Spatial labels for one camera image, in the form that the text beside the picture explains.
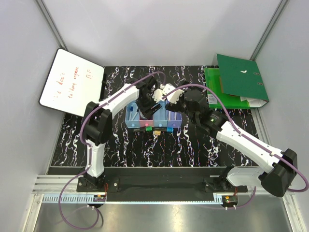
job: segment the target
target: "marble pattern surface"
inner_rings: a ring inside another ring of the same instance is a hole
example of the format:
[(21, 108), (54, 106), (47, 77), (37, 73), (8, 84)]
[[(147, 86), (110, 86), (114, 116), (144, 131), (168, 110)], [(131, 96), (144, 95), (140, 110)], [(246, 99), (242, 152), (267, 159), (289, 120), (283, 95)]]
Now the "marble pattern surface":
[[(107, 86), (104, 96), (119, 90), (131, 77), (141, 78), (148, 73), (163, 71), (167, 83), (178, 86), (186, 80), (205, 84), (205, 66), (145, 66), (106, 67)], [(113, 135), (105, 146), (105, 166), (179, 167), (179, 166), (256, 166), (233, 147), (206, 136), (183, 116), (181, 128), (174, 133), (128, 133), (123, 109), (113, 120)], [(229, 114), (248, 133), (257, 137), (250, 110), (229, 110)], [(82, 118), (66, 114), (51, 166), (80, 167), (86, 165), (86, 148), (80, 142)]]

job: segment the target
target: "whiteboard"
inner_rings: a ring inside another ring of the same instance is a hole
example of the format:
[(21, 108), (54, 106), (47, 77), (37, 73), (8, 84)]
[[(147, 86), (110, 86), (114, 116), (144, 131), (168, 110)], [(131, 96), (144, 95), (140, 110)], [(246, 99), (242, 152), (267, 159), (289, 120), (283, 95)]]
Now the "whiteboard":
[(103, 67), (58, 49), (39, 103), (84, 116), (87, 104), (99, 101), (103, 74)]

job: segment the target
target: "metal floor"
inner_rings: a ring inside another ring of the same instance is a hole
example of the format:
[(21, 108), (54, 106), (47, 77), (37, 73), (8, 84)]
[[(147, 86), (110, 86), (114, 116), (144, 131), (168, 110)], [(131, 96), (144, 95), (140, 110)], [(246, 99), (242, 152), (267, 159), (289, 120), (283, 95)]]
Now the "metal floor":
[[(240, 196), (245, 203), (249, 196)], [(81, 204), (63, 204), (65, 216)], [(237, 210), (213, 210), (204, 205), (124, 205), (106, 204), (100, 208), (104, 217), (92, 232), (291, 232), (291, 226), (281, 198), (257, 195), (245, 208)], [(68, 218), (79, 227), (88, 227), (96, 219), (96, 213), (82, 209)], [(43, 203), (35, 232), (76, 231), (61, 220), (58, 205)]]

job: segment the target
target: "green binder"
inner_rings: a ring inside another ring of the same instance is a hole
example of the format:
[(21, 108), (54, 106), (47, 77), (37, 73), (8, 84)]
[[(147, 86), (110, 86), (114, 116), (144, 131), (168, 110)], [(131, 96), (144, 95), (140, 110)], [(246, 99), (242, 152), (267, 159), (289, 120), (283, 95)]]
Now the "green binder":
[[(220, 98), (226, 109), (250, 109), (248, 101), (241, 101), (240, 96), (231, 96), (221, 91), (219, 69), (205, 68), (206, 86)], [(207, 93), (209, 108), (222, 109), (220, 103), (211, 93)]]
[[(219, 70), (205, 70), (206, 84), (224, 98), (228, 109), (258, 108), (269, 101), (255, 61), (220, 54), (217, 59)], [(210, 108), (221, 108), (211, 95), (209, 97)]]

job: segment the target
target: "gray wall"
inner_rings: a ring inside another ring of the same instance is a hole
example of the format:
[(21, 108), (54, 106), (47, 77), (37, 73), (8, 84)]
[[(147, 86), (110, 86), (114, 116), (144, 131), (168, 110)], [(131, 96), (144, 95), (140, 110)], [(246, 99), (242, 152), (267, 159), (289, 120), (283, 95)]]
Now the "gray wall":
[(44, 0), (68, 50), (105, 66), (250, 58), (279, 1)]
[[(309, 178), (309, 1), (290, 1), (258, 56), (270, 102), (261, 108), (271, 143), (298, 154)], [(303, 188), (299, 176), (293, 187)], [(297, 194), (309, 229), (309, 192)]]
[(15, 232), (63, 117), (38, 104), (58, 46), (33, 0), (1, 1), (0, 31), (0, 225)]

